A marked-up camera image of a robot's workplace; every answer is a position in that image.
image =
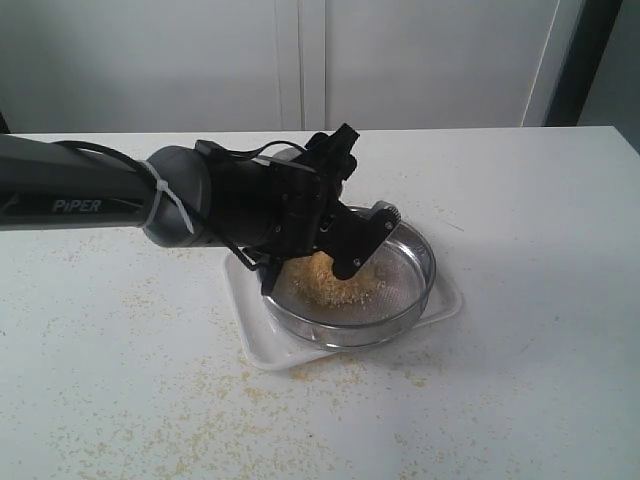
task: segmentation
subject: metal sieve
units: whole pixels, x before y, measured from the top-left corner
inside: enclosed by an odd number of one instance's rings
[[[265,304],[288,332],[327,350],[388,342],[420,319],[435,280],[436,260],[424,237],[402,222],[369,262],[381,285],[362,303],[320,306],[281,275],[271,296],[264,297]]]

